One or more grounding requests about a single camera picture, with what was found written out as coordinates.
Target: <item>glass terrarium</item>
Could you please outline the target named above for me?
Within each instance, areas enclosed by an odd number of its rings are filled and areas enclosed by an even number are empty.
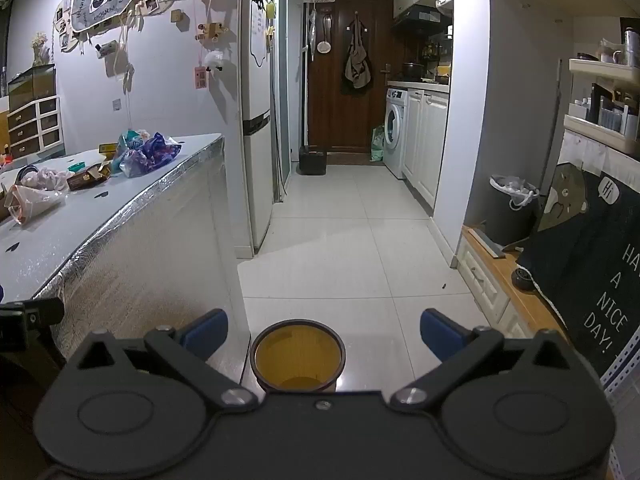
[[[56,94],[56,69],[54,65],[33,66],[9,81],[9,111]]]

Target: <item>black storage box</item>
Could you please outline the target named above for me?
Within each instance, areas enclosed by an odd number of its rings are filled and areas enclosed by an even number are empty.
[[[298,167],[304,175],[326,174],[326,152],[310,150],[308,146],[300,147]]]

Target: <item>washing machine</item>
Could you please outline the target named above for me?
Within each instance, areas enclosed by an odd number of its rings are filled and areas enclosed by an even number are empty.
[[[399,88],[386,91],[385,147],[382,160],[396,178],[404,178],[404,138],[406,121],[404,114],[409,103],[409,92]]]

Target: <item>washing machine door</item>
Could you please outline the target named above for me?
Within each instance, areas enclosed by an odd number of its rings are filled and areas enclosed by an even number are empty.
[[[389,149],[394,149],[398,144],[402,131],[402,114],[398,105],[388,103],[385,117],[385,142]]]

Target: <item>yellow trash can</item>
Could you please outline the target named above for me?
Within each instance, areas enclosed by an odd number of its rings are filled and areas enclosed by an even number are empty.
[[[255,339],[249,359],[266,391],[334,392],[346,352],[329,327],[308,319],[271,325]]]

